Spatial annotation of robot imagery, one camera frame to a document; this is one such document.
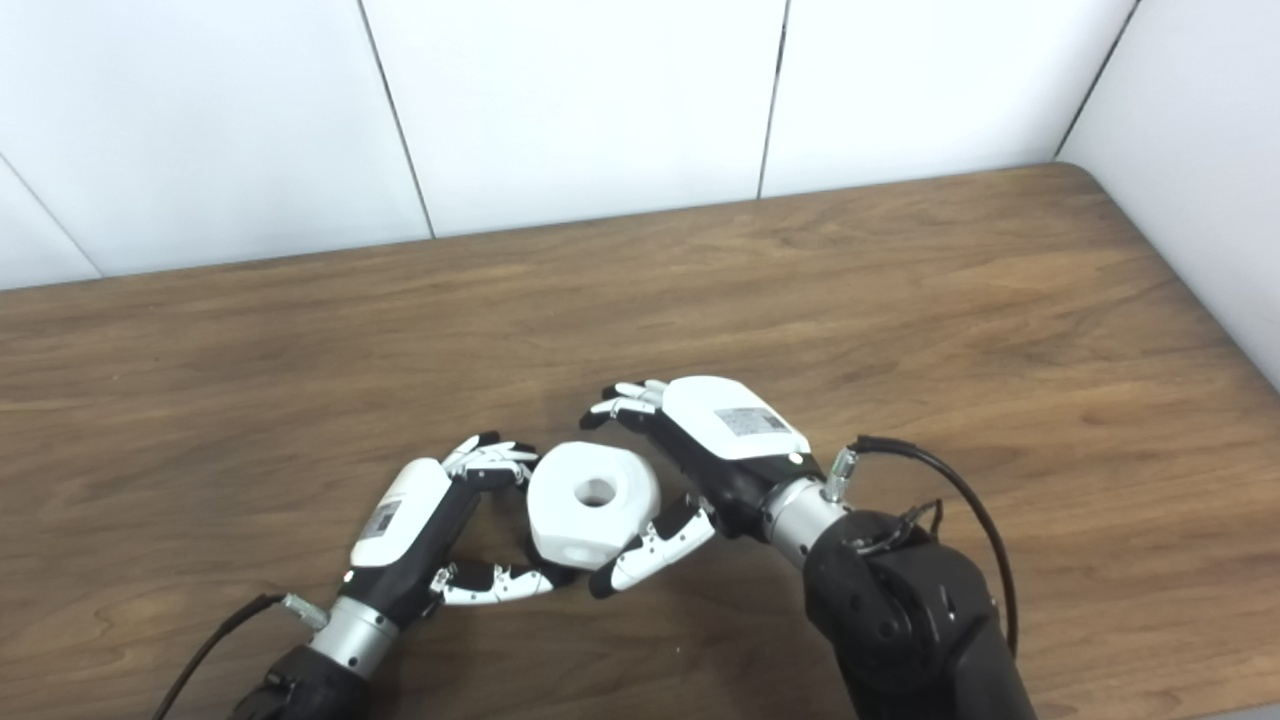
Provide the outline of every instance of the robotic finger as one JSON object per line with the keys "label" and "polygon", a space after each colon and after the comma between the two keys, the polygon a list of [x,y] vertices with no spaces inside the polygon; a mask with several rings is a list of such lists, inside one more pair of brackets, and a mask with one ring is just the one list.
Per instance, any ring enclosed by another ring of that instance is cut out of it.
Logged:
{"label": "robotic finger", "polygon": [[529,565],[454,562],[444,583],[444,605],[497,605],[550,592],[561,583]]}
{"label": "robotic finger", "polygon": [[716,537],[707,507],[685,496],[659,512],[622,552],[591,574],[588,588],[603,600],[675,565]]}

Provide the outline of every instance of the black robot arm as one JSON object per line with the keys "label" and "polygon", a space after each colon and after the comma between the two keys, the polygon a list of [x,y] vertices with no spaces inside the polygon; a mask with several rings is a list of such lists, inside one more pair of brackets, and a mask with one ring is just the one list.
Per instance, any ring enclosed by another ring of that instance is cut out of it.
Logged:
{"label": "black robot arm", "polygon": [[902,520],[852,511],[803,568],[805,612],[832,643],[861,720],[1036,720],[982,571]]}

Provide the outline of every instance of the metal connector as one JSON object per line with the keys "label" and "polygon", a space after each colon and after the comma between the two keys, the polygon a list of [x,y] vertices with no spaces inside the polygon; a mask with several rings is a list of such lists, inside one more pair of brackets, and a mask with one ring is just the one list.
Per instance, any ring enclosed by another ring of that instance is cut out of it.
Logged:
{"label": "metal connector", "polygon": [[822,498],[827,502],[844,502],[845,491],[849,489],[849,482],[856,468],[858,454],[847,447],[841,447],[840,452],[836,454],[836,461],[831,464],[831,473],[822,488]]}
{"label": "metal connector", "polygon": [[458,573],[458,566],[449,562],[444,568],[435,571],[435,577],[431,579],[431,592],[443,593],[445,585],[453,579],[453,575]]}
{"label": "metal connector", "polygon": [[280,607],[292,612],[293,616],[302,620],[302,624],[312,630],[323,630],[329,624],[329,614],[302,596],[293,593],[284,596],[284,600],[280,601]]}

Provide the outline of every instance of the black cable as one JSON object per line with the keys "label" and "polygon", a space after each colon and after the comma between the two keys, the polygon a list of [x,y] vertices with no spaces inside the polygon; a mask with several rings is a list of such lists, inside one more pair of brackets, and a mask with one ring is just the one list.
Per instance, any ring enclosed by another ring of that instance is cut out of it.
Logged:
{"label": "black cable", "polygon": [[205,660],[205,656],[209,655],[209,651],[214,650],[214,646],[218,644],[218,641],[229,635],[230,632],[241,626],[244,623],[244,620],[248,620],[250,618],[257,615],[259,612],[266,610],[268,607],[275,605],[276,602],[280,602],[282,600],[284,600],[283,594],[265,594],[265,593],[260,594],[253,600],[251,600],[248,605],[246,605],[244,607],[241,607],[236,612],[232,612],[230,618],[223,620],[223,624],[218,625],[218,629],[214,630],[214,634],[209,635],[209,639],[205,641],[205,644],[200,646],[200,650],[196,651],[196,655],[191,656],[191,660],[187,661],[187,666],[182,669],[182,673],[178,675],[178,679],[173,682],[173,685],[169,688],[169,692],[165,693],[164,700],[160,701],[160,707],[156,707],[155,715],[151,716],[151,720],[163,720],[163,717],[169,714],[169,708],[173,707],[173,701],[178,700],[178,693],[182,692],[182,688],[187,684],[187,680],[191,679],[191,675],[192,673],[196,671],[196,667],[198,667],[200,664]]}
{"label": "black cable", "polygon": [[929,534],[933,539],[940,539],[938,530],[942,529],[942,498],[933,501],[933,521],[929,523]]}
{"label": "black cable", "polygon": [[1000,568],[1000,584],[1005,591],[1005,641],[1009,643],[1009,653],[1015,659],[1018,657],[1018,593],[1014,589],[1014,570],[1009,565],[1009,552],[1005,550],[1005,541],[1000,538],[1000,530],[996,529],[996,521],[991,519],[991,514],[987,512],[987,507],[983,506],[982,500],[978,498],[978,493],[973,492],[969,483],[951,469],[950,465],[943,462],[938,456],[932,452],[916,447],[915,445],[892,438],[881,438],[872,436],[859,436],[858,441],[849,446],[849,450],[854,452],[883,452],[888,455],[899,455],[902,457],[910,457],[911,460],[919,460],[929,468],[933,468],[940,475],[947,479],[952,487],[964,497],[965,502],[973,510],[973,514],[978,518],[978,524],[987,533],[987,539],[991,542],[991,550],[996,553],[996,565]]}

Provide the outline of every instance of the cable connector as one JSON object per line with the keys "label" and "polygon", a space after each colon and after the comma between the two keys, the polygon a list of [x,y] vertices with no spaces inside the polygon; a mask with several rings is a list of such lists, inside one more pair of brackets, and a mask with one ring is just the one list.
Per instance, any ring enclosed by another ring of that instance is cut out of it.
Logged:
{"label": "cable connector", "polygon": [[323,630],[329,624],[329,614],[302,596],[293,593],[284,596],[284,600],[280,601],[280,607],[292,612],[294,618],[302,620],[302,624],[312,630]]}
{"label": "cable connector", "polygon": [[827,483],[822,488],[822,498],[833,503],[844,502],[856,468],[858,452],[851,447],[841,447],[836,454],[836,461],[831,464],[831,473],[827,474]]}

